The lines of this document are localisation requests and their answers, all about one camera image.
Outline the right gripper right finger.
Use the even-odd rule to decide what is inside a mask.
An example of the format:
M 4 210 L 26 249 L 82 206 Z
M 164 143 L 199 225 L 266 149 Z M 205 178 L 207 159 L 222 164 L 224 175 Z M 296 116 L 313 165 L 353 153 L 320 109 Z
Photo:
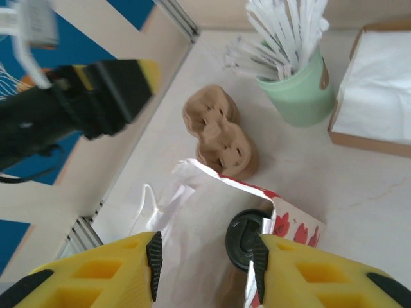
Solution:
M 410 307 L 410 290 L 384 271 L 272 234 L 253 247 L 262 307 Z

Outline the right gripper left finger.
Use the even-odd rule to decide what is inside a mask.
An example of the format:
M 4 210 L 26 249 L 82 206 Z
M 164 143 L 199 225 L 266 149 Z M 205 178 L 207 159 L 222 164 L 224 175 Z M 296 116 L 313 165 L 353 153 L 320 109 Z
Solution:
M 142 232 L 47 263 L 1 294 L 1 307 L 152 307 L 162 234 Z

